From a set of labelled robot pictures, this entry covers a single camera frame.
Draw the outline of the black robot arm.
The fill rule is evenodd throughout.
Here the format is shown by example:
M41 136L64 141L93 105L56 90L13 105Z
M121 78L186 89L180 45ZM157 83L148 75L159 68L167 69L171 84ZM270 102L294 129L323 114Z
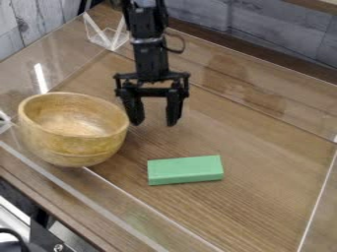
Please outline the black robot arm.
M165 29L168 13L164 0L155 0L153 6L140 6L133 0L123 0L125 29L129 32L135 72L116 73L116 96L121 99L128 121L137 126L144 120L141 99L164 97L165 123L178 123L183 102L190 96L188 72L169 70L168 53L182 54L186 46L172 49L167 46Z

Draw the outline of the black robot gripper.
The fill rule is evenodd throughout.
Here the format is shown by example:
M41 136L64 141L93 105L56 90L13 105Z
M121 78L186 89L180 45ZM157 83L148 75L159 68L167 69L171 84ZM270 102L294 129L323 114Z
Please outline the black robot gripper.
M165 122L172 127L182 117L183 99L190 96L190 74L169 70L168 53L180 54L183 49L168 48L164 38L133 39L131 45L135 71L113 76L128 121L137 126L144 120L141 97L165 96Z

